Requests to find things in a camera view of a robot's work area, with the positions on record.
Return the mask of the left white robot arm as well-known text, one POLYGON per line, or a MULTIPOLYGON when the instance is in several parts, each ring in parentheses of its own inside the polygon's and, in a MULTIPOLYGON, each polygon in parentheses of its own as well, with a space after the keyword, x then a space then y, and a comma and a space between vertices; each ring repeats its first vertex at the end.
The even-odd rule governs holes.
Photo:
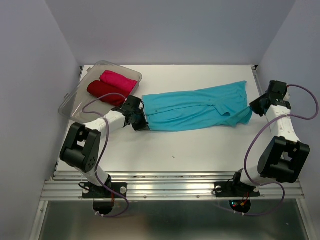
POLYGON ((109 135, 127 126, 136 132, 148 131, 150 128, 144 106, 142 99, 129 95, 122 105, 105 115, 83 110, 83 113, 95 114, 98 118, 87 123, 75 122, 67 132, 59 159, 86 177, 100 197, 111 193, 111 177, 100 167, 109 135))

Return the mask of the turquoise t shirt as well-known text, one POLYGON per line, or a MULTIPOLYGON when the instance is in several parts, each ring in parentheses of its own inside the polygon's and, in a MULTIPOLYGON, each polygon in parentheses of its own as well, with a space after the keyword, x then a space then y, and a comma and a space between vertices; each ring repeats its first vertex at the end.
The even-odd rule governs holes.
POLYGON ((216 87, 142 96, 149 128, 181 132, 214 126, 246 125, 253 111, 248 106, 246 81, 216 87))

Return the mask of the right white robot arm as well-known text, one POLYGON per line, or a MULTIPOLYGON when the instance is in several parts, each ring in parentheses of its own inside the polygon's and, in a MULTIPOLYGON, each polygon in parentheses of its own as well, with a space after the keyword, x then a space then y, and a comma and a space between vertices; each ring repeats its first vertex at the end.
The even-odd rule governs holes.
POLYGON ((295 183, 310 154, 310 147, 295 133, 289 86, 285 82, 270 81, 262 96, 250 103, 251 110, 268 121, 272 139, 256 165, 244 167, 234 174, 231 192, 242 195, 248 188, 267 183, 295 183))

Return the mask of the clear plastic bin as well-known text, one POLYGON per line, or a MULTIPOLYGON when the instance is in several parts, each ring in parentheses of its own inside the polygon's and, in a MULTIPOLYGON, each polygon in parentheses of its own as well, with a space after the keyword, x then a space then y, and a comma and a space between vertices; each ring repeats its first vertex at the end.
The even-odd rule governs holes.
POLYGON ((113 109, 114 107, 109 103, 104 103, 100 100, 93 102, 97 98, 87 91, 88 86, 95 80, 99 80, 104 71, 115 72, 138 83, 143 78, 142 74, 135 70, 105 60, 98 61, 94 65, 85 66, 82 70, 79 84, 71 93, 67 94, 59 107, 59 114, 71 121, 84 124, 96 120, 99 116, 84 113, 83 111, 94 111, 106 115, 113 109))

